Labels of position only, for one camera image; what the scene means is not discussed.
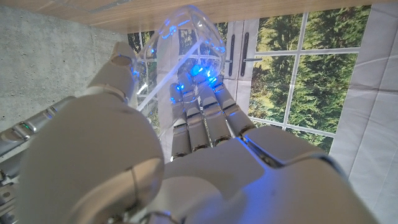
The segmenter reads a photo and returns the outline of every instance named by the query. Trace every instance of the white window mullion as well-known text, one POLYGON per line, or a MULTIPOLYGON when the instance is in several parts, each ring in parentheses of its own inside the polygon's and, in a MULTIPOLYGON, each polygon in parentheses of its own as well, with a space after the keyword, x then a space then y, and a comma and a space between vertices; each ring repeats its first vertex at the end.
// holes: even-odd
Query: white window mullion
POLYGON ((335 135, 336 135, 335 133, 329 133, 329 132, 326 132, 326 131, 320 131, 320 130, 316 130, 316 129, 312 129, 312 128, 304 128, 304 127, 291 125, 291 124, 283 124, 283 123, 280 123, 280 122, 269 121, 269 120, 261 119, 261 118, 254 118, 254 117, 249 117, 249 118, 252 121, 257 121, 257 122, 260 122, 260 123, 271 124, 271 125, 276 125, 276 126, 281 126, 281 127, 285 126, 285 129, 286 128, 290 128, 290 129, 295 129, 295 130, 299 130, 299 131, 305 131, 305 132, 308 132, 308 133, 319 134, 319 135, 322 135, 322 136, 327 136, 327 137, 332 137, 332 138, 334 138, 335 135))
MULTIPOLYGON (((139 44, 141 45, 141 50, 144 48, 144 44, 142 43, 142 35, 141 35, 141 32, 139 32, 138 33, 138 36, 139 36, 139 44)), ((146 73, 147 73, 147 80, 146 80, 146 83, 148 83, 148 76, 149 76, 149 72, 148 72, 148 63, 145 63, 145 70, 146 70, 146 73)))
MULTIPOLYGON (((298 46, 297 46, 298 51, 301 51, 302 46, 303 46, 304 32, 305 32, 305 26, 307 25, 307 18, 308 18, 308 13, 306 12, 303 15, 303 21, 302 21, 302 25, 301 25, 301 29, 300 29, 300 37, 298 38, 298 46)), ((300 53, 298 53, 296 55, 295 61, 294 61, 292 79, 290 81, 289 95, 287 97, 287 103, 286 103, 284 125, 282 127, 283 130, 286 129, 287 119, 289 118, 290 106, 292 104, 292 98, 293 98, 293 90, 294 90, 294 85, 296 82, 297 70, 299 68, 299 61, 300 61, 300 53)))
POLYGON ((297 50, 280 50, 280 51, 270 51, 270 52, 256 52, 256 56, 286 56, 286 55, 296 55, 297 50))
POLYGON ((320 55, 320 54, 357 54, 359 47, 347 47, 343 49, 313 49, 313 50, 299 50, 300 54, 304 55, 320 55))

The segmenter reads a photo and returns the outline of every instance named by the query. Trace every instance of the wooden ceiling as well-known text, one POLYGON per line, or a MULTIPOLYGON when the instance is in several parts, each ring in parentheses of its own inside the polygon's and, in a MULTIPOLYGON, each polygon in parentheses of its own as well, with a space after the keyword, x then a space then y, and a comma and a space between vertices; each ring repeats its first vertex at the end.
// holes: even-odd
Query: wooden ceiling
POLYGON ((168 14, 193 4, 213 22, 363 6, 397 0, 0 0, 0 4, 131 33, 158 29, 168 14))

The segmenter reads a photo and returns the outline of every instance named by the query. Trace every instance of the transparent plastic cover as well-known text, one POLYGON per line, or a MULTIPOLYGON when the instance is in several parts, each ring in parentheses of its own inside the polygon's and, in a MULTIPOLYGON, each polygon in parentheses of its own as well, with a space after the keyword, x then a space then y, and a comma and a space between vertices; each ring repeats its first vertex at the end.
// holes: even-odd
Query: transparent plastic cover
POLYGON ((137 56, 131 104, 149 119, 159 137, 176 120, 173 104, 198 100, 197 85, 222 82, 225 51, 215 25, 194 6, 175 11, 152 35, 137 56), (185 97, 174 97, 173 89, 185 97))

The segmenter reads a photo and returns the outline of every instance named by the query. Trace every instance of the foliage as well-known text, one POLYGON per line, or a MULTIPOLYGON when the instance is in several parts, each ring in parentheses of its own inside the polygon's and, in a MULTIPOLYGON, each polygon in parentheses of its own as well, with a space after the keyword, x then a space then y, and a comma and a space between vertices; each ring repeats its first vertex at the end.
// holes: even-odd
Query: foliage
POLYGON ((355 60, 356 54, 301 56, 289 124, 334 133, 355 60))
POLYGON ((283 122, 292 78, 294 56, 263 57, 253 68, 249 115, 283 122), (256 103, 266 104, 262 107, 256 103))
POLYGON ((228 23, 227 22, 219 22, 214 24, 220 32, 220 36, 223 39, 224 44, 226 45, 226 34, 228 32, 228 23))
POLYGON ((308 133, 305 131, 299 131, 295 129, 286 128, 287 132, 290 132, 296 135, 299 138, 302 138, 309 143, 318 146, 319 148, 323 149, 326 153, 329 153, 331 144, 333 142, 333 138, 322 136, 319 134, 308 133))
POLYGON ((189 49, 197 42, 197 36, 194 30, 178 30, 178 38, 180 41, 179 55, 185 55, 189 49))
POLYGON ((302 14, 261 18, 257 51, 295 50, 299 42, 302 14))
POLYGON ((160 134, 160 122, 159 122, 159 114, 157 109, 157 101, 154 101, 153 104, 149 104, 148 107, 150 107, 150 111, 147 117, 150 121, 150 124, 154 128, 156 134, 160 134))
POLYGON ((359 47, 370 8, 361 6, 309 13, 303 49, 359 47))
MULTIPOLYGON (((304 49, 359 47, 369 6, 311 12, 304 49)), ((302 15, 259 20, 257 51, 295 50, 302 15)), ((293 56, 262 57, 254 65, 249 115, 284 122, 293 56)), ((301 55, 289 124, 334 133, 337 129, 356 54, 301 55)), ((328 152, 333 138, 286 129, 328 152)))
POLYGON ((138 54, 141 50, 141 43, 139 41, 139 33, 133 33, 127 35, 129 39, 129 45, 134 50, 134 53, 138 54))

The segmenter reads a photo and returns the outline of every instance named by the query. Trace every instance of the gray concrete surface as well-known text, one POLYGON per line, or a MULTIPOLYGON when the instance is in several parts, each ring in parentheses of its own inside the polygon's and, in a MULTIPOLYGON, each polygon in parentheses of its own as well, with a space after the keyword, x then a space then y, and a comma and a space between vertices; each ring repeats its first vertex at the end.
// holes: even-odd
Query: gray concrete surface
POLYGON ((81 95, 127 35, 0 6, 0 131, 81 95))

